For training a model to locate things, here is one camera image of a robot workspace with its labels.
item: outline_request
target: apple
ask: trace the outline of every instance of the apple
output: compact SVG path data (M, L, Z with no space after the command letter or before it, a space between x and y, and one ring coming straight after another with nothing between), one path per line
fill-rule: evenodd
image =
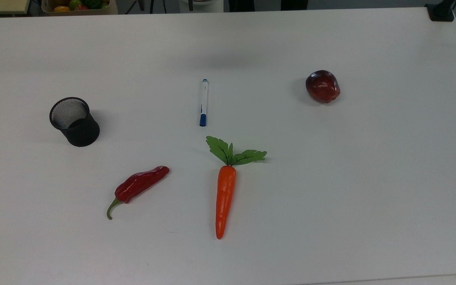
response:
M80 0L71 0L69 3L70 10L73 11L77 6L83 5Z
M327 70L318 70L309 75L306 88L309 95L319 103L330 103L340 94L337 79Z
M89 10L89 8L84 5L78 5L77 7L75 7L75 11L83 11L83 10Z

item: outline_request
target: carrot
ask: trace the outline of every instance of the carrot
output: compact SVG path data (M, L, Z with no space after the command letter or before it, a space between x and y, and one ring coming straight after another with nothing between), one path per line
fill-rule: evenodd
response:
M219 170L217 177L217 199L216 199L216 237L221 239L226 227L226 220L232 205L233 190L235 189L235 178L237 170L232 166L225 165Z
M232 205L232 197L235 189L237 170L233 168L237 164L247 164L259 160L265 160L266 152L246 150L239 154L233 154L233 144L228 144L221 139L208 136L207 144L210 152L222 160L226 165L219 170L217 177L217 199L216 199L216 237L221 239L224 235L226 221Z

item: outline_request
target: green stem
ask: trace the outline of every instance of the green stem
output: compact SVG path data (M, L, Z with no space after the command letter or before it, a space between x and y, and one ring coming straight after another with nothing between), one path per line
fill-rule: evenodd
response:
M112 202L112 205L110 205L110 207L108 207L108 210L106 211L106 216L109 220L112 220L112 216L110 216L110 211L112 210L112 208L118 204L121 204L122 202L119 201L119 199L114 199L114 202Z

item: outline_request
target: black mesh pen holder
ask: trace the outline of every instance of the black mesh pen holder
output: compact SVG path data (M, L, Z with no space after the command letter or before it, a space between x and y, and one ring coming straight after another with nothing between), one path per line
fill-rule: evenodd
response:
M88 146L100 134L100 127L91 116L89 106L80 98L68 97L54 104L49 119L74 146Z

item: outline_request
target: artificial vegetable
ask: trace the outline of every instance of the artificial vegetable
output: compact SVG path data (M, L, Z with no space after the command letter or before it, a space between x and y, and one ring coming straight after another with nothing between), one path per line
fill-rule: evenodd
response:
M112 220L112 216L110 216L110 211L114 206L121 203L129 203L131 199L133 199L143 191L149 189L152 185L159 182L169 172L170 169L168 167L158 166L153 170L146 171L143 173L135 173L132 176L130 176L116 189L116 198L106 211L107 218L109 220Z
M233 168L237 164L247 164L259 160L265 160L266 152L246 150L239 154L233 154L233 144L228 144L221 139L208 136L207 144L210 152L217 156L226 165L222 166L217 176L216 198L216 237L221 239L224 235L228 213L232 205L232 197L235 189L237 171Z

